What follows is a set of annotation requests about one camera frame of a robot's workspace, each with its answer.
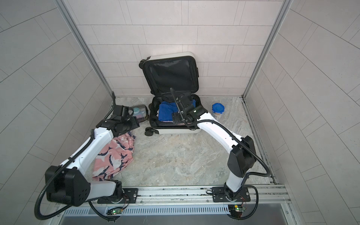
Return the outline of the blue cloth garment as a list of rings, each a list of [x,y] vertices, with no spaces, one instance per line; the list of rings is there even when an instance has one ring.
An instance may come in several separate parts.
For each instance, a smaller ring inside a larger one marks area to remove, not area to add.
[[[175,102],[170,103],[170,102],[163,101],[159,105],[157,117],[158,117],[158,120],[162,120],[162,121],[173,120],[173,123],[175,123],[174,119],[173,119],[173,114],[178,113],[178,112],[179,111],[177,109]]]

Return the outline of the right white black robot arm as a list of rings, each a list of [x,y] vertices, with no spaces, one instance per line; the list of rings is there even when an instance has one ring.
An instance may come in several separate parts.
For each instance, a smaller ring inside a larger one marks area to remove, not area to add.
[[[224,195],[229,201],[240,198],[240,191],[246,182],[246,175],[256,159],[255,148],[242,137],[219,123],[202,105],[194,107],[191,93],[170,89],[177,111],[172,113],[174,124],[184,124],[189,128],[198,127],[218,141],[228,152],[229,177],[224,185]]]

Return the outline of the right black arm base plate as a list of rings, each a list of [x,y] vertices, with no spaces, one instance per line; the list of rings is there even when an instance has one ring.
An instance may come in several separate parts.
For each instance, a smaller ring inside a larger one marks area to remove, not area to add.
[[[212,187],[211,190],[206,191],[206,194],[212,196],[215,203],[251,201],[247,187],[241,187],[237,192],[227,187]]]

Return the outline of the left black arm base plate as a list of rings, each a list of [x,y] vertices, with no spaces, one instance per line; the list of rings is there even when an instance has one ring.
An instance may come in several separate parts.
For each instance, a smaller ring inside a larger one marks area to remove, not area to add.
[[[97,200],[98,204],[132,204],[136,203],[137,188],[123,188],[121,192],[116,191],[114,195],[101,197]]]

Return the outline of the pink whale print garment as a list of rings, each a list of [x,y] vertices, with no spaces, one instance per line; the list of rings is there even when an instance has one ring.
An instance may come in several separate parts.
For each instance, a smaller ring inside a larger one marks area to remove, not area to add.
[[[135,136],[131,132],[115,137],[96,156],[94,181],[111,180],[133,161]]]

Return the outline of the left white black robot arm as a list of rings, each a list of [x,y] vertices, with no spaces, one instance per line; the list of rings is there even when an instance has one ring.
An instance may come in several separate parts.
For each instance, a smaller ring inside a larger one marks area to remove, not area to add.
[[[45,179],[48,201],[80,206],[98,198],[114,203],[123,200],[120,181],[88,182],[84,176],[96,156],[113,138],[139,127],[133,113],[131,107],[115,105],[111,117],[99,122],[87,141],[74,154],[59,166],[47,169]]]

